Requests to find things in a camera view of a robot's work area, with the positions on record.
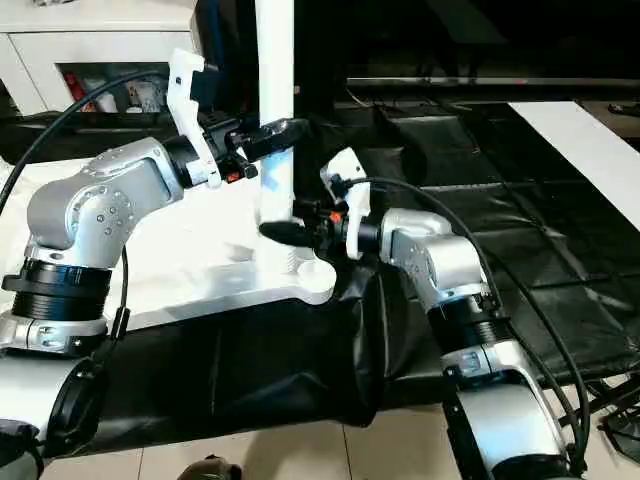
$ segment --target black cable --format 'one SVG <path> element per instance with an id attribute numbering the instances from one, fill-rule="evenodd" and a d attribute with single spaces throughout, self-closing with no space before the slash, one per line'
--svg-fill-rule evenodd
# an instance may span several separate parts
<path id="1" fill-rule="evenodd" d="M 516 287 L 518 287 L 520 292 L 524 295 L 531 308 L 534 310 L 538 318 L 540 318 L 540 321 L 544 324 L 545 328 L 551 335 L 553 342 L 556 344 L 556 347 L 560 351 L 560 355 L 569 367 L 569 371 L 571 372 L 571 376 L 573 377 L 574 383 L 576 385 L 576 390 L 578 392 L 578 401 L 580 403 L 580 426 L 582 429 L 582 438 L 580 442 L 577 442 L 576 456 L 577 458 L 581 459 L 582 462 L 584 462 L 587 443 L 589 442 L 589 431 L 591 428 L 591 412 L 589 409 L 589 397 L 587 395 L 587 388 L 584 384 L 584 380 L 582 379 L 582 375 L 580 375 L 580 371 L 578 370 L 573 357 L 571 357 L 569 349 L 560 337 L 560 334 L 556 330 L 551 320 L 549 320 L 549 317 L 547 317 L 547 315 L 542 311 L 542 308 L 540 308 L 540 305 L 533 297 L 529 289 L 498 256 L 491 252 L 487 253 L 489 254 L 489 256 L 491 256 L 492 260 L 494 260 L 500 266 L 500 268 L 504 270 L 504 272 L 509 276 L 509 278 L 511 278 Z"/>
<path id="2" fill-rule="evenodd" d="M 127 294 L 129 292 L 129 257 L 127 246 L 122 247 L 122 289 L 120 290 L 120 306 L 127 307 Z"/>
<path id="3" fill-rule="evenodd" d="M 493 273 L 489 268 L 489 262 L 487 261 L 487 257 L 482 250 L 482 247 L 478 243 L 478 240 L 474 233 L 467 227 L 464 221 L 449 207 L 447 207 L 444 203 L 438 200 L 431 193 L 416 187 L 415 185 L 411 185 L 410 183 L 403 182 L 402 180 L 394 180 L 392 178 L 384 178 L 384 177 L 364 177 L 364 178 L 354 178 L 350 180 L 345 180 L 343 185 L 346 188 L 351 187 L 352 185 L 357 185 L 358 183 L 370 183 L 372 185 L 391 185 L 394 187 L 404 188 L 405 190 L 409 190 L 413 194 L 418 197 L 424 199 L 429 204 L 430 208 L 433 208 L 435 213 L 442 215 L 445 217 L 455 230 L 458 230 L 459 233 L 464 235 L 474 246 L 476 252 L 478 252 L 478 257 L 480 258 L 480 264 L 482 265 L 482 269 L 484 271 L 485 276 L 487 277 L 487 284 L 491 289 L 491 293 L 493 294 L 493 300 L 496 309 L 502 308 L 503 302 L 502 297 L 500 296 L 500 291 L 498 290 L 498 286 L 496 285 L 496 281 L 493 278 Z"/>
<path id="4" fill-rule="evenodd" d="M 46 144 L 46 142 L 55 135 L 65 124 L 65 122 L 69 119 L 69 117 L 75 113 L 80 108 L 84 107 L 87 103 L 95 100 L 100 95 L 105 93 L 108 90 L 111 90 L 118 85 L 126 83 L 130 80 L 135 80 L 136 78 L 141 77 L 166 77 L 162 73 L 157 70 L 145 70 L 142 72 L 130 73 L 129 75 L 124 75 L 122 77 L 111 80 L 110 82 L 105 83 L 104 85 L 96 88 L 95 90 L 87 93 L 83 98 L 75 102 L 69 108 L 67 108 L 59 117 L 57 117 L 51 125 L 49 125 L 45 130 L 40 134 L 40 136 L 36 139 L 35 142 L 31 144 L 31 146 L 27 149 L 27 151 L 22 155 L 22 158 L 15 164 L 13 170 L 7 177 L 7 181 L 2 187 L 2 191 L 0 192 L 0 215 L 4 210 L 7 201 L 9 200 L 9 196 L 11 195 L 11 191 L 15 187 L 18 179 L 20 178 L 20 174 L 24 170 L 32 158 L 38 153 L 38 151 Z"/>

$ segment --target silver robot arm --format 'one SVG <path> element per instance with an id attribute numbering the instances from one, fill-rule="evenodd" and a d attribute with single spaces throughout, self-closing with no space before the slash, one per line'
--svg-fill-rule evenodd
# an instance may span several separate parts
<path id="1" fill-rule="evenodd" d="M 0 350 L 91 353 L 106 334 L 102 309 L 122 247 L 142 218 L 183 194 L 172 158 L 153 138 L 109 150 L 36 191 L 24 266 L 3 281 L 16 298 L 0 315 Z"/>
<path id="2" fill-rule="evenodd" d="M 464 479 L 579 478 L 527 355 L 507 319 L 496 318 L 475 246 L 435 213 L 392 208 L 370 219 L 367 183 L 345 183 L 362 177 L 355 154 L 340 152 L 321 171 L 340 208 L 299 201 L 294 212 L 304 227 L 273 222 L 261 232 L 282 243 L 344 248 L 352 259 L 375 254 L 407 274 L 441 349 L 443 409 Z"/>
<path id="3" fill-rule="evenodd" d="M 489 288 L 471 242 L 439 215 L 390 209 L 379 244 L 380 258 L 412 279 L 442 350 L 443 409 L 463 478 L 575 478 L 527 355 L 485 311 Z"/>
<path id="4" fill-rule="evenodd" d="M 251 162 L 290 148 L 306 131 L 304 120 L 247 130 L 226 119 L 206 131 L 215 173 L 228 183 L 252 178 Z M 35 479 L 43 459 L 93 436 L 106 381 L 90 356 L 107 338 L 111 270 L 138 222 L 185 189 L 210 184 L 211 170 L 184 136 L 164 144 L 145 138 L 33 195 L 24 265 L 2 283 L 16 297 L 0 314 L 0 480 Z"/>
<path id="5" fill-rule="evenodd" d="M 111 269 L 136 224 L 183 195 L 171 157 L 156 139 L 108 150 L 76 175 L 48 183 L 33 195 L 25 256 Z"/>

